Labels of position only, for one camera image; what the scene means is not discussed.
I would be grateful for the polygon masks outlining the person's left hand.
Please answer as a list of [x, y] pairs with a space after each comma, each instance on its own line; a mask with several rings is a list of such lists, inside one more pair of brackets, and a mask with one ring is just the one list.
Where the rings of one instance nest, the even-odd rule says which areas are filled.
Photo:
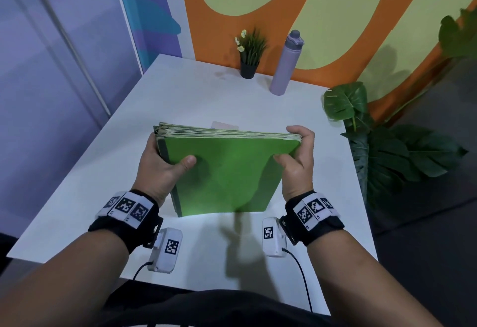
[[179, 180], [170, 174], [171, 166], [159, 156], [156, 136], [151, 133], [141, 155], [131, 191], [149, 197], [160, 208]]

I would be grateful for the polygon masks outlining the person's right hand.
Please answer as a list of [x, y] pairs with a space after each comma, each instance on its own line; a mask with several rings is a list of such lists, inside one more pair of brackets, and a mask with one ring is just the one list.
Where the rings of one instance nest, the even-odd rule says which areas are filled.
[[294, 197], [313, 190], [314, 141], [315, 133], [304, 126], [287, 126], [289, 133], [301, 136], [301, 144], [295, 150], [293, 158], [299, 163], [299, 172], [284, 174], [282, 172], [282, 194], [286, 202]]

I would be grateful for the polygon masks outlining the stack of green folders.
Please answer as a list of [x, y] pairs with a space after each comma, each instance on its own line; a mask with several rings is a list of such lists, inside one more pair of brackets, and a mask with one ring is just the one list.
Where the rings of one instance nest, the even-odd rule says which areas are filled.
[[301, 136], [294, 133], [164, 122], [154, 126], [154, 134], [165, 162], [177, 164], [189, 155], [197, 160], [171, 191], [178, 217], [265, 211], [282, 175], [274, 155], [293, 155], [301, 144]]

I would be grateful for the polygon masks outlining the person's left forearm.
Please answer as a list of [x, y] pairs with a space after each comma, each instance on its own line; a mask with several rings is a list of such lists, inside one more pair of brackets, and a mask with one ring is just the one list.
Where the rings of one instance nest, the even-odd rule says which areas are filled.
[[0, 327], [89, 326], [129, 255], [111, 231], [82, 234], [0, 298]]

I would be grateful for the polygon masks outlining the person's right forearm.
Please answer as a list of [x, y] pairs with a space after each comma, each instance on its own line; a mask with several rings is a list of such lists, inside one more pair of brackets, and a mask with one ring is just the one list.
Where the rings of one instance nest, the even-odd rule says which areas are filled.
[[331, 318], [340, 327], [443, 327], [346, 230], [307, 246]]

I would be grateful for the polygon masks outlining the black right wristband with markers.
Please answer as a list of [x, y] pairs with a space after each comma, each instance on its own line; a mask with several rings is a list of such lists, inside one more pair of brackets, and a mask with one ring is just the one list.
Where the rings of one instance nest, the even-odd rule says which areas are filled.
[[344, 229], [339, 213], [320, 192], [311, 190], [292, 197], [285, 211], [278, 222], [294, 246], [308, 246], [325, 234]]

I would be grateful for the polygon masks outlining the black wristband with markers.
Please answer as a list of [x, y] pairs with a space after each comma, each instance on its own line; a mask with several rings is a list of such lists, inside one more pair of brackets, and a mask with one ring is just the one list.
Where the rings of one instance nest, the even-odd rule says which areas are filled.
[[112, 232], [131, 254], [139, 246], [153, 248], [163, 221], [158, 203], [146, 193], [132, 189], [114, 194], [95, 215], [88, 232]]
[[311, 190], [292, 197], [285, 211], [278, 222], [294, 246], [308, 246], [325, 234], [344, 229], [339, 213], [320, 192]]

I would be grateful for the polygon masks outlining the black left wristband with markers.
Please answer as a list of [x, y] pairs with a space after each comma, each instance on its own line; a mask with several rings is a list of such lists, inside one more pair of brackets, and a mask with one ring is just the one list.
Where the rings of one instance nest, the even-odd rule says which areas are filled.
[[139, 246], [153, 248], [163, 221], [158, 203], [146, 193], [132, 189], [114, 194], [95, 215], [88, 232], [112, 232], [131, 254]]

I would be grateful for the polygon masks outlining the purple water bottle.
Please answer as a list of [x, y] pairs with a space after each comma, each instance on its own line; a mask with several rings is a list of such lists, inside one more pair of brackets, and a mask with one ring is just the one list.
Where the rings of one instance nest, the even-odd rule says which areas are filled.
[[304, 41], [299, 30], [293, 29], [285, 40], [284, 47], [273, 75], [270, 92], [274, 95], [284, 95], [297, 62], [302, 52]]

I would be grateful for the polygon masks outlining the large monstera plant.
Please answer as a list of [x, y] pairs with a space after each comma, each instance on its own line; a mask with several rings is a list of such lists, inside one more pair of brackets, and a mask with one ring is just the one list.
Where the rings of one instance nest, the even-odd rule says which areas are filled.
[[406, 183], [440, 177], [468, 153], [453, 138], [431, 129], [403, 124], [388, 126], [368, 111], [362, 82], [328, 89], [323, 108], [332, 121], [343, 121], [355, 171], [367, 208], [377, 208], [402, 191]]

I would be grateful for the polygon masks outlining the small potted plant black pot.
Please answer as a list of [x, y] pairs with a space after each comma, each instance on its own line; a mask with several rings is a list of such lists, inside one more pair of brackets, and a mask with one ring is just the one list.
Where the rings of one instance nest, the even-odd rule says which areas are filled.
[[240, 75], [245, 79], [252, 79], [268, 47], [267, 39], [260, 34], [259, 29], [254, 28], [252, 32], [243, 29], [234, 41], [240, 57]]

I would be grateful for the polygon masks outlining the person's black clothing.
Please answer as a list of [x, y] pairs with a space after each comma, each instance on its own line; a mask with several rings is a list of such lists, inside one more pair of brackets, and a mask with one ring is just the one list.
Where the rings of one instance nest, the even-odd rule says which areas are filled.
[[239, 290], [193, 292], [128, 281], [107, 299], [94, 327], [336, 327], [330, 316]]

